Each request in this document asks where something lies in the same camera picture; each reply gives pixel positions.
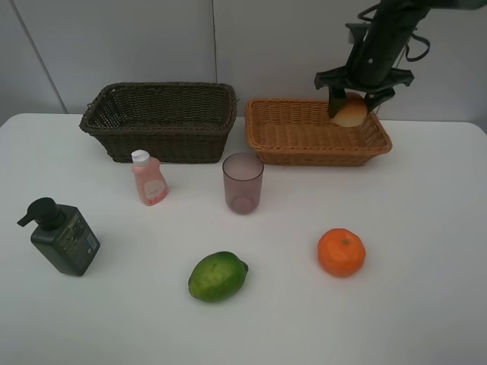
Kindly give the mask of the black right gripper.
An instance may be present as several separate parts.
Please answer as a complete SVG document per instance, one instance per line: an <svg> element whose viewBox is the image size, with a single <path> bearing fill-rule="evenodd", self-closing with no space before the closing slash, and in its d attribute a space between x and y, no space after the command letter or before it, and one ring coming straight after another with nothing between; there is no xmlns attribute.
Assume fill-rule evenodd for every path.
<svg viewBox="0 0 487 365"><path fill-rule="evenodd" d="M317 90L329 87L328 114L332 119L346 104L344 89L368 92L364 102L369 113L395 96L394 89L398 84L409 86L414 80L410 70L394 68L394 61L378 61L372 63L347 62L344 66L328 71L317 72L314 85Z"/></svg>

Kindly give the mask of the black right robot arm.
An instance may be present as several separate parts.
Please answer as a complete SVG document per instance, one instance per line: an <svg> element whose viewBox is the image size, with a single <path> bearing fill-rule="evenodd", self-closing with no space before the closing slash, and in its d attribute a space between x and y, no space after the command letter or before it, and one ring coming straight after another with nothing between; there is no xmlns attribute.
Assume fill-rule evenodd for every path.
<svg viewBox="0 0 487 365"><path fill-rule="evenodd" d="M315 88L328 88L329 116L336 116L344 107L347 89L364 92L365 106L371 112L394 97L395 86L413 82L410 70L393 65L402 51L409 51L411 39L426 45L426 50L416 57L407 56L409 62L417 62L429 53L429 40L414 32L431 9L475 11L484 6L485 1L382 0L359 13L360 24L346 24L353 47L345 65L315 75Z"/></svg>

